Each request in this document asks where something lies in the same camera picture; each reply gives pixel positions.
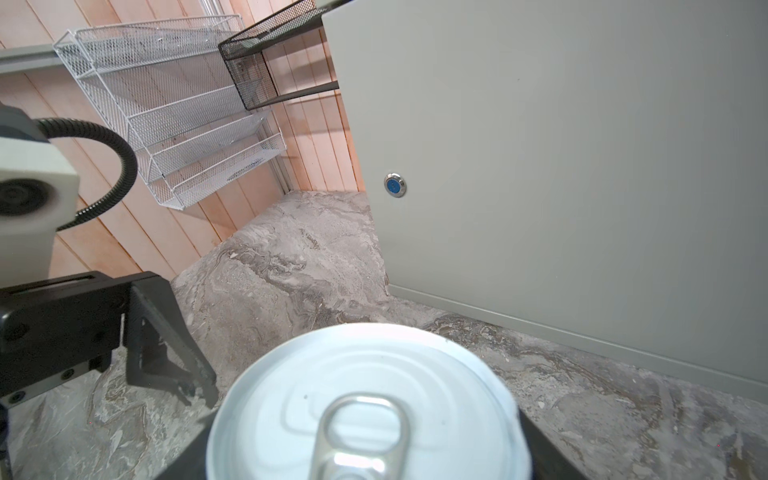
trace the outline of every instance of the metal bracket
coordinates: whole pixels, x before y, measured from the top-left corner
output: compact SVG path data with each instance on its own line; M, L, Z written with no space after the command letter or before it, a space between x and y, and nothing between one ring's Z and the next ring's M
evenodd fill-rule
M128 349L128 385L165 390L190 405L186 396L194 394L192 382L196 381L209 409L218 401L216 372L187 330L174 292L164 278L155 276L131 284L123 344ZM168 359L166 344L188 371Z
M60 65L63 63L53 50L53 45L32 45L0 50L0 75Z

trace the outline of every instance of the black mount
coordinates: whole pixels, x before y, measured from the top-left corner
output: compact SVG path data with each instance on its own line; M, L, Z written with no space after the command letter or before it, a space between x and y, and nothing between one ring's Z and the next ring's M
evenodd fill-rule
M192 339L170 284L152 272L63 276L0 290L0 405L22 403L82 373L104 372L127 347L128 385L164 390L185 405L200 387L208 408L216 373ZM185 369L172 363L167 348Z

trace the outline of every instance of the wooden wall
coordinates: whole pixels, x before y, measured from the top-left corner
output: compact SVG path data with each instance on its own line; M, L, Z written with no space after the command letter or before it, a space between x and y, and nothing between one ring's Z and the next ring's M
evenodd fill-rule
M197 0L2 0L0 48L52 43L68 28L203 15ZM283 0L224 0L226 13L246 25L288 5ZM322 29L275 47L270 68L280 93L335 79ZM62 68L0 76L0 101L31 117L70 117L101 123ZM294 188L364 190L338 91L276 105ZM81 176L81 205L106 193L120 174L114 153L97 142L53 143ZM151 270L168 279L208 253L283 194L269 165L180 212L161 207L140 180L115 208L57 235L51 276L101 270L111 276Z
M242 15L245 26L295 0L220 0L224 13ZM272 47L266 59L278 94L336 80L322 28ZM339 91L297 98L273 107L286 137L287 169L301 190L365 191Z

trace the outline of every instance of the pull tab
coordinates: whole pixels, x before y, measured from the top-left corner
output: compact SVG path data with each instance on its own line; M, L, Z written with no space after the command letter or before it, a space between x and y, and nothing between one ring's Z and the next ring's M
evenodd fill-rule
M362 452L335 445L328 435L333 416L352 404L382 406L392 410L400 422L397 443L385 452ZM310 480L397 480L402 475L411 436L404 408L394 399L372 393L352 393L334 400L323 412L312 455Z

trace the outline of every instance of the metal rail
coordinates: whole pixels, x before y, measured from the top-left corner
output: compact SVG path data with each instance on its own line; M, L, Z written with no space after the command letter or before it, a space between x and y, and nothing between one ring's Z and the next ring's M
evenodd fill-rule
M0 50L0 75L23 73L63 65L53 45L6 48Z
M326 84L317 85L316 87L304 88L303 90L292 91L288 94L279 95L268 101L264 101L260 104L257 104L255 107L252 108L252 110L256 108L267 107L269 105L279 104L281 101L293 100L294 98L304 97L306 95L319 94L324 91L338 90L338 89L339 89L339 82L334 80Z

